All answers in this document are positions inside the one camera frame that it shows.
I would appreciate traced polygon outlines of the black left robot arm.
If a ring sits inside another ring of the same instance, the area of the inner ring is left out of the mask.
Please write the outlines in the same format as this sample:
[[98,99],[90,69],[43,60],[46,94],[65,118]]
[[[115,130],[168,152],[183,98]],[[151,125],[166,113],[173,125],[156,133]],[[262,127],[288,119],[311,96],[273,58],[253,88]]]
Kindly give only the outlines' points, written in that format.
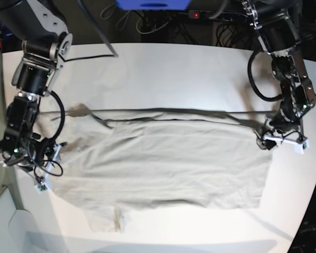
[[[304,135],[303,117],[315,107],[316,94],[303,60],[301,39],[289,14],[297,1],[241,3],[260,43],[248,61],[248,80],[259,98],[280,103],[279,109],[267,115],[263,125],[255,130],[257,144],[262,150],[270,150],[277,143],[289,143],[297,153],[303,154],[310,146]],[[272,58],[273,76],[281,89],[277,96],[263,95],[253,79],[252,63],[259,53]]]

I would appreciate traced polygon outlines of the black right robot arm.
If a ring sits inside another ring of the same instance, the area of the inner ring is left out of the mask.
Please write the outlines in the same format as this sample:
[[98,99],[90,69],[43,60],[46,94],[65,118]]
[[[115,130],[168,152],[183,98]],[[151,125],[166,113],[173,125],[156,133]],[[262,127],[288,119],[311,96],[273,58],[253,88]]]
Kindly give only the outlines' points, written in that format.
[[22,42],[23,57],[11,84],[18,93],[6,111],[6,128],[0,140],[0,164],[30,173],[39,188],[46,186],[51,169],[59,164],[63,129],[42,138],[33,130],[41,99],[59,96],[52,90],[63,67],[73,36],[51,1],[0,1],[0,20]]

